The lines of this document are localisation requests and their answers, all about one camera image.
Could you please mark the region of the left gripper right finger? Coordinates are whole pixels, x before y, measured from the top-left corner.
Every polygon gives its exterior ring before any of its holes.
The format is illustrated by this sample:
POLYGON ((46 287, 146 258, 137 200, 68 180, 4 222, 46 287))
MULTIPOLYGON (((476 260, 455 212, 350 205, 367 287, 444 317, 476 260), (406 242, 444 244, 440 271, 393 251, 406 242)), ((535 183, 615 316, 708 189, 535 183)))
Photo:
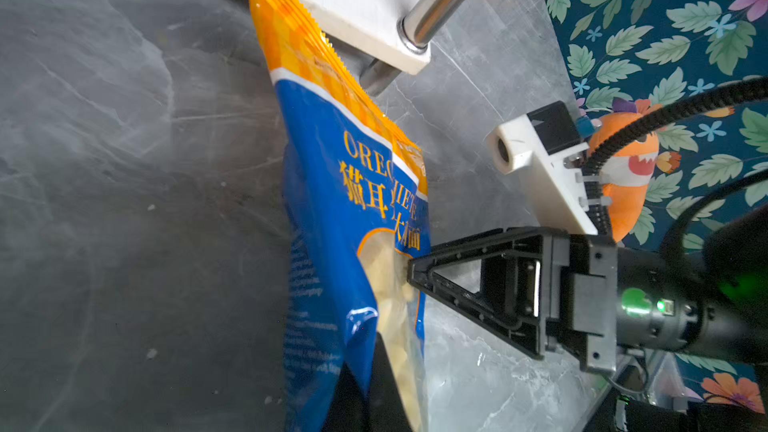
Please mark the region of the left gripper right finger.
POLYGON ((380 334, 376 335, 368 392, 368 430, 373 432, 413 431, 380 334))

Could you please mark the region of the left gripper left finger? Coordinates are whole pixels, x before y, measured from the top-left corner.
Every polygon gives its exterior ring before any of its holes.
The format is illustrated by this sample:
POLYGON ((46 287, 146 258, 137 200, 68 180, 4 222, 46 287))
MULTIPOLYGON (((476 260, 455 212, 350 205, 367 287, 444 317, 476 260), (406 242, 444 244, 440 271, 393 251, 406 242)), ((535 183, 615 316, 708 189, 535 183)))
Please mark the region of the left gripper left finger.
POLYGON ((343 364, 322 432, 370 431, 367 402, 346 363, 343 364))

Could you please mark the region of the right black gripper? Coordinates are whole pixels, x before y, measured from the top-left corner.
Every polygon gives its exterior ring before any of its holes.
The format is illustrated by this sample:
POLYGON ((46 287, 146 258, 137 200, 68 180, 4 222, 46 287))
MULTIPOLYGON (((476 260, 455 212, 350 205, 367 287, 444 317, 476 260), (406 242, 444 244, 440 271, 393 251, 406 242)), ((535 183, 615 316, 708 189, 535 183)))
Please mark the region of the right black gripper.
POLYGON ((605 236, 493 229, 410 260, 407 280, 526 356, 542 360, 559 342, 593 374, 614 373, 621 349, 681 351, 702 332, 690 275, 605 236))

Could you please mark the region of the blue orecchiette pasta bag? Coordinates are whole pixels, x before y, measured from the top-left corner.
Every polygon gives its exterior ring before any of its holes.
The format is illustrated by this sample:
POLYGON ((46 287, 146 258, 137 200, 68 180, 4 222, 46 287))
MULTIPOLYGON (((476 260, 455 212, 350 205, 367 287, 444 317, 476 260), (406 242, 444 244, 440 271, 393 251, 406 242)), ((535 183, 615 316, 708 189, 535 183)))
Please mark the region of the blue orecchiette pasta bag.
POLYGON ((424 431, 424 296, 407 280, 430 250, 422 152, 299 0, 249 5, 288 136, 285 427, 321 431, 344 363, 368 406, 380 334, 411 428, 424 431))

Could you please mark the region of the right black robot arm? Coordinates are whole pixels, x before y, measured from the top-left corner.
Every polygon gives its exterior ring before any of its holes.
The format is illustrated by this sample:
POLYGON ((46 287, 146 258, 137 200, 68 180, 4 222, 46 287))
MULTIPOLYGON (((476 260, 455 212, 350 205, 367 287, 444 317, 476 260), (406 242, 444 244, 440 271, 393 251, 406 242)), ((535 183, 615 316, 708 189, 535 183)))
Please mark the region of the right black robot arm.
POLYGON ((690 259, 683 238, 706 205, 681 213, 657 254, 619 247, 606 207, 592 201, 595 233, 497 229, 438 246, 407 277, 527 355, 563 349, 590 373, 613 372, 619 349, 763 363, 767 316, 745 296, 767 276, 767 233, 750 213, 690 259))

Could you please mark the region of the orange shark plush toy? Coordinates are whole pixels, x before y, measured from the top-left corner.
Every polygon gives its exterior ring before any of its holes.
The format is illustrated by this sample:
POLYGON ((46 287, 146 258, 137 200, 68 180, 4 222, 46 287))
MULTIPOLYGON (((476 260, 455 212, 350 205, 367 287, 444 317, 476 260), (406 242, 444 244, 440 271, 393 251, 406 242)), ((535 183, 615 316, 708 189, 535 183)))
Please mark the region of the orange shark plush toy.
MULTIPOLYGON (((660 108, 650 99, 614 98, 612 112, 593 121, 598 127, 589 140, 589 153, 623 127, 660 108)), ((615 241, 623 240, 641 216, 658 153, 659 139, 651 132, 618 151, 601 169, 602 192, 611 199, 607 211, 615 241)))

